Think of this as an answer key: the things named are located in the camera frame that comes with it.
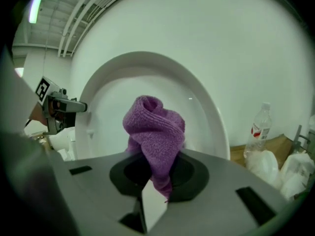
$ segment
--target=white plate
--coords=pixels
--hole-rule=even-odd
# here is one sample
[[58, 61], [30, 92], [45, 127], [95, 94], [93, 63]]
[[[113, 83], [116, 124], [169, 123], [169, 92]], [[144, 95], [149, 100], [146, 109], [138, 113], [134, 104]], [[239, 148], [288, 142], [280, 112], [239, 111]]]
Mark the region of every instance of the white plate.
[[115, 57], [89, 79], [80, 98], [88, 111], [77, 114], [75, 125], [78, 159], [126, 149], [128, 134], [122, 121], [140, 95], [159, 98], [165, 108], [183, 117], [186, 148], [229, 159], [220, 114], [203, 86], [175, 61], [148, 52]]

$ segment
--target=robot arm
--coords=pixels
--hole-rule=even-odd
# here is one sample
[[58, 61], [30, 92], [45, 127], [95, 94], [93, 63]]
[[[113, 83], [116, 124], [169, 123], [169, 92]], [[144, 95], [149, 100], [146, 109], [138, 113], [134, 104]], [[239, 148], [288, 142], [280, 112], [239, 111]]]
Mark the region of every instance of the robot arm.
[[38, 102], [42, 106], [44, 117], [47, 119], [47, 135], [56, 135], [64, 128], [75, 125], [76, 113], [85, 112], [88, 105], [76, 101], [76, 98], [69, 100], [67, 91], [57, 86], [51, 80], [43, 77], [36, 89]]

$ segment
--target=folded towel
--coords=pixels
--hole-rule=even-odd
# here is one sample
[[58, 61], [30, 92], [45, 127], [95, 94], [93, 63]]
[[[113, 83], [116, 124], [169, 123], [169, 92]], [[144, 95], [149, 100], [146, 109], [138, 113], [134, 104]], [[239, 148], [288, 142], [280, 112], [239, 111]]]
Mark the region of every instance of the folded towel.
[[148, 160], [156, 190], [169, 198], [169, 171], [185, 140], [185, 122], [175, 111], [164, 109], [152, 96], [138, 97], [127, 112], [123, 126], [130, 135], [126, 151], [142, 151]]

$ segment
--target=plastic bottle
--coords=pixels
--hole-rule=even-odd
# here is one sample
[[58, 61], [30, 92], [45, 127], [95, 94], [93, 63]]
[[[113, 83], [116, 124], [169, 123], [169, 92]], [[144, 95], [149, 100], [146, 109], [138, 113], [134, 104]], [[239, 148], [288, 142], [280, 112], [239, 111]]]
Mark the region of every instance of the plastic bottle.
[[271, 124], [270, 103], [263, 102], [261, 110], [254, 118], [251, 133], [244, 150], [245, 158], [248, 158], [253, 151], [263, 151], [265, 149], [265, 143]]

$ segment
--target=bottle label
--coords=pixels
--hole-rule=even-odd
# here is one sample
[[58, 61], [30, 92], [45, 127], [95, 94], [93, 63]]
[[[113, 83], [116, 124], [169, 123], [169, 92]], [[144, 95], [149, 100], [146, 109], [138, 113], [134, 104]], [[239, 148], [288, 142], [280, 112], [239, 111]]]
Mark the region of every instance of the bottle label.
[[259, 128], [255, 123], [252, 125], [251, 134], [259, 140], [266, 140], [270, 128]]

